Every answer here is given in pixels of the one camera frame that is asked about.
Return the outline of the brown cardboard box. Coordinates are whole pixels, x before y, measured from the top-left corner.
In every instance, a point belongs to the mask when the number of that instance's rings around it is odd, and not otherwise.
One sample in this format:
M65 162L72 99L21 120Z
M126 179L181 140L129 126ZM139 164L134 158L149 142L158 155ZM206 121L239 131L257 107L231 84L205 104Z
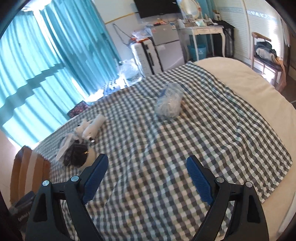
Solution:
M15 204L30 191L36 193L49 179L51 164L42 155L23 146L15 156L10 183L10 203Z

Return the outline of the black white patterned pouch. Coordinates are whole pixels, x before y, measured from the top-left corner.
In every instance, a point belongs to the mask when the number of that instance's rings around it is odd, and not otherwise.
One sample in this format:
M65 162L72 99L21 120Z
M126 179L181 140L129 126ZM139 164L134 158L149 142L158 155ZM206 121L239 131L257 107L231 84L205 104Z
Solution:
M84 170L91 166L97 157L95 150L73 133L63 137L58 147L56 160L66 167Z

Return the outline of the white crumpled cloth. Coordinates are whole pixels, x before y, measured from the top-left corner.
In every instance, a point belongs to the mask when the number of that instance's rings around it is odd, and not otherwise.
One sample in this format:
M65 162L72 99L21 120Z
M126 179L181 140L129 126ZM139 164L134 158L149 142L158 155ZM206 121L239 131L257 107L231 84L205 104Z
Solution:
M90 125L90 123L84 118L82 122L74 129L75 134L78 137L82 137L83 132L86 130L86 128Z

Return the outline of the white tube bottle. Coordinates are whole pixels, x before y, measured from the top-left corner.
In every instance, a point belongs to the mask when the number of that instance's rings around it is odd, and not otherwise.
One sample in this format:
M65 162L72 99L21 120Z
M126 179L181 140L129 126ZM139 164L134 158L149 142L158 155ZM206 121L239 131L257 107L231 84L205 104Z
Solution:
M83 140L91 143L95 142L97 133L106 120L107 118L103 114L99 114L95 119L93 119L88 127L83 131Z

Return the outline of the dark floral bag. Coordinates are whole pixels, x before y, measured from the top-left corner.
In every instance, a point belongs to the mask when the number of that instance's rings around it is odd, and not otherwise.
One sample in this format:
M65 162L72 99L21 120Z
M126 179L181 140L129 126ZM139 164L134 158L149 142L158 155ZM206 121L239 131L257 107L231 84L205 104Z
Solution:
M85 101L81 101L78 104L76 104L73 109L68 111L67 116L69 116L69 118L73 118L73 117L81 114L83 111L88 109L90 106L91 105L89 103L87 103Z

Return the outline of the checkered bed cloth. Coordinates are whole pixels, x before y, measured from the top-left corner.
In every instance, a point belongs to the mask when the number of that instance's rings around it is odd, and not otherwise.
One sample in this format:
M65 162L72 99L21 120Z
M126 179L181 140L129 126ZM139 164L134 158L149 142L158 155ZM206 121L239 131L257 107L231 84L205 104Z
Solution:
M183 88L181 112L161 118L155 105L170 82ZM52 182L79 174L56 160L58 146L98 114L107 120L93 147L109 165L86 208L104 240L190 240L209 208L187 172L191 155L230 183L253 183L276 238L295 193L295 109L248 66L187 63L100 99L36 147Z

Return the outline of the clear plastic bag bundle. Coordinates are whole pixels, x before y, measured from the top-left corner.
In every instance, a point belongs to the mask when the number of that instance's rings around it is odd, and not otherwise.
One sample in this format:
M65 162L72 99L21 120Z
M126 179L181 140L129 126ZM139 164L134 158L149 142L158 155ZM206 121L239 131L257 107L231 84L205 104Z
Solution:
M176 118L181 112L183 88L178 83L168 83L161 90L155 113L161 118Z

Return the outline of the wooden chair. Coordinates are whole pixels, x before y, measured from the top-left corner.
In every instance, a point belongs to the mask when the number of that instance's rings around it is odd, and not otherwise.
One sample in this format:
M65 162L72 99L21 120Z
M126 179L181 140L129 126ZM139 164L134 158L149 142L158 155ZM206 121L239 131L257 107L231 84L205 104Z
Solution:
M268 37L252 32L252 48L251 48L251 69L254 68L254 61L257 60L274 71L274 79L272 85L278 92L282 92L287 85L287 74L283 60L277 55Z

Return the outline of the teal window curtain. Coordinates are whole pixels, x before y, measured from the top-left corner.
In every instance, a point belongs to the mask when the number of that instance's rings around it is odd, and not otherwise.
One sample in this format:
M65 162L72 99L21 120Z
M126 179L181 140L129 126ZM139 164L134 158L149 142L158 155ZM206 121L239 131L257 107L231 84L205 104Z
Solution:
M1 1L1 130L39 143L118 78L119 62L94 1Z

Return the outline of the teal waste bin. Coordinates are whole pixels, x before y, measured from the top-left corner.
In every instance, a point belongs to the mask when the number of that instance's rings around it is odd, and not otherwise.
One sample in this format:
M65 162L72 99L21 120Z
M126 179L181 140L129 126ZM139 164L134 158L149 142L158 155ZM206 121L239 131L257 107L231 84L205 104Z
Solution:
M207 46L205 44L198 44L197 47L198 47L197 51L199 55L199 60L205 59L207 57ZM190 58L193 61L197 61L195 47L188 45L187 48L189 51Z

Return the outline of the white suitcase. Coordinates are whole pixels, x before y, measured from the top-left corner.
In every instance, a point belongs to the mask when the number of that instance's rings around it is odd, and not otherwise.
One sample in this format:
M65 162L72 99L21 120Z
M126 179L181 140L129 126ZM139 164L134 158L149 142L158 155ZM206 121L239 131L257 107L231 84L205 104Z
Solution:
M144 77L159 74L163 71L158 53L151 39L130 44L135 62Z

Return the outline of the white vanity desk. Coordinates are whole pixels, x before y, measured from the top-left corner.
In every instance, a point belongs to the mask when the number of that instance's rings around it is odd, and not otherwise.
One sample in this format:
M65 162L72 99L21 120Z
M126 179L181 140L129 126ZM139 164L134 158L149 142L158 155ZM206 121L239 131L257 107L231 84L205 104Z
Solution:
M182 34L186 35L192 35L193 36L193 42L194 42L194 47L196 50L196 56L197 56L197 61L199 61L199 55L198 55L198 47L197 47L197 41L196 41L196 36L198 35L210 35L211 36L211 43L212 43L212 53L214 54L214 46L213 46L213 38L212 35L219 34L222 39L222 56L225 58L225 47L226 47L226 37L224 34L223 26L205 26L205 27L179 27L179 30L181 31Z

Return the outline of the silver mini fridge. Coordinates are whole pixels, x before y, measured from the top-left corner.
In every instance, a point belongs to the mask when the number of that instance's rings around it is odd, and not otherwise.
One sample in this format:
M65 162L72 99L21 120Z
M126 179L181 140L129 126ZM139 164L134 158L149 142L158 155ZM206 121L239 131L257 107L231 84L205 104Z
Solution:
M150 28L163 71L184 65L183 51L176 25L157 25Z

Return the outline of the oval vanity mirror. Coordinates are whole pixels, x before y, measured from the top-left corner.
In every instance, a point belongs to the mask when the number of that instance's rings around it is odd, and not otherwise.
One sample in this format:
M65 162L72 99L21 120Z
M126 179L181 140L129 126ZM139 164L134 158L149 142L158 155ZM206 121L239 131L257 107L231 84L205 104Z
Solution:
M183 17L186 19L196 20L201 15L201 6L195 0L181 0L178 5Z

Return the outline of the black wall television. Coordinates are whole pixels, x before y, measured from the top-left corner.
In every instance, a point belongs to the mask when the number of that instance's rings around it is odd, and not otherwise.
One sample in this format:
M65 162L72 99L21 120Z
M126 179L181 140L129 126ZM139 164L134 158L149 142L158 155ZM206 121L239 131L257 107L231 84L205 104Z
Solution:
M134 0L134 3L142 19L180 12L178 3L174 0Z

